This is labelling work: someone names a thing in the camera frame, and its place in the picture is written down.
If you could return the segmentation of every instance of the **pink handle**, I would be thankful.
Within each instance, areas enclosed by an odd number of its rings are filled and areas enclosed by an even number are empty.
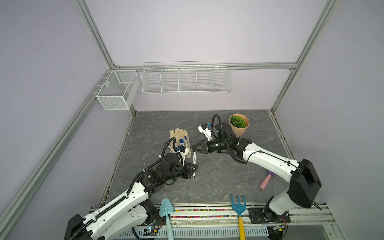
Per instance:
[[[271,179],[271,174],[268,174],[268,176],[264,179],[264,181],[260,184],[260,189],[263,189],[268,184],[269,180]]]

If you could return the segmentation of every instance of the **plant pot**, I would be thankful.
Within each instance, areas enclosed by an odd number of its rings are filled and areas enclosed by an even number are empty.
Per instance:
[[[240,114],[240,113],[232,114],[232,115],[229,117],[229,119],[231,119],[232,116],[239,116],[239,117],[241,117],[241,118],[244,120],[244,122],[245,122],[245,127],[244,127],[244,128],[238,128],[238,127],[235,127],[234,125],[232,125],[231,121],[228,121],[229,124],[230,124],[231,127],[232,127],[232,131],[233,131],[233,133],[236,135],[236,137],[240,137],[241,135],[244,134],[245,130],[248,128],[248,126],[249,126],[249,119],[248,119],[245,115]]]

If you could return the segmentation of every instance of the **white mesh basket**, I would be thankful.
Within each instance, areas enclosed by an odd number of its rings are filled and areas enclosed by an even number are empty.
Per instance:
[[[229,93],[229,64],[216,66],[144,67],[141,76],[145,94]]]
[[[135,70],[113,70],[96,97],[105,110],[129,110],[139,85]]]

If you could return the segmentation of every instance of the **green plant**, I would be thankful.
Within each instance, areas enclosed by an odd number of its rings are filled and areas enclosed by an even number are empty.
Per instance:
[[[238,128],[245,128],[246,127],[244,120],[239,116],[232,116],[229,121],[235,127],[238,127]]]

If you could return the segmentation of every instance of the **white wall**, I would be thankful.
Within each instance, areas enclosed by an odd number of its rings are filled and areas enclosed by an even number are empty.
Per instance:
[[[145,95],[140,86],[133,105],[138,111],[271,109],[289,73],[288,69],[231,71],[230,93]]]
[[[342,1],[277,110],[346,240],[383,238],[383,12],[383,1]]]
[[[326,0],[87,0],[116,65],[296,61]]]
[[[106,66],[70,0],[2,1],[0,32],[1,214]],[[96,103],[9,239],[63,239],[99,201],[127,119]]]

